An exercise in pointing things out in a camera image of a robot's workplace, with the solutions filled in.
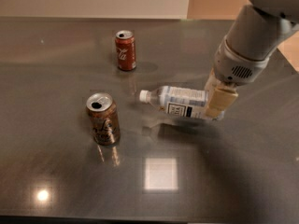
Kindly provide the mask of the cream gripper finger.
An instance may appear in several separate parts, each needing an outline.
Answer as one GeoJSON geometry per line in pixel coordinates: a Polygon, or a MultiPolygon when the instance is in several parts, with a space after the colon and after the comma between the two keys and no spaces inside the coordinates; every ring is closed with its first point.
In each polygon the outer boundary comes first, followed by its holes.
{"type": "Polygon", "coordinates": [[[221,83],[219,89],[208,91],[205,115],[210,118],[217,118],[229,108],[238,97],[235,84],[221,83]]]}
{"type": "Polygon", "coordinates": [[[211,69],[204,90],[214,91],[215,89],[219,89],[220,87],[221,81],[216,78],[214,69],[211,69]]]}

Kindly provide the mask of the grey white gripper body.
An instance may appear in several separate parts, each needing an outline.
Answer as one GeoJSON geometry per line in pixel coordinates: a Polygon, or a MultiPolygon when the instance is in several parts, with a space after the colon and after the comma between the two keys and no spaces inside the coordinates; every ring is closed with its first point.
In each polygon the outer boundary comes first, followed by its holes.
{"type": "Polygon", "coordinates": [[[221,82],[243,86],[252,83],[268,65],[269,58],[254,61],[234,52],[223,38],[214,58],[215,77],[221,82]]]}

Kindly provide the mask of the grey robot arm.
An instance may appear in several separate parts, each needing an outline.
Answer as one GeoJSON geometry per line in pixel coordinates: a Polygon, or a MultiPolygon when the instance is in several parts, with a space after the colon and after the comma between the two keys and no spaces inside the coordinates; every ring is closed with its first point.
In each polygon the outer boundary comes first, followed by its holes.
{"type": "Polygon", "coordinates": [[[249,0],[221,41],[205,85],[204,116],[215,119],[238,97],[237,88],[253,82],[279,44],[294,35],[299,0],[249,0]]]}

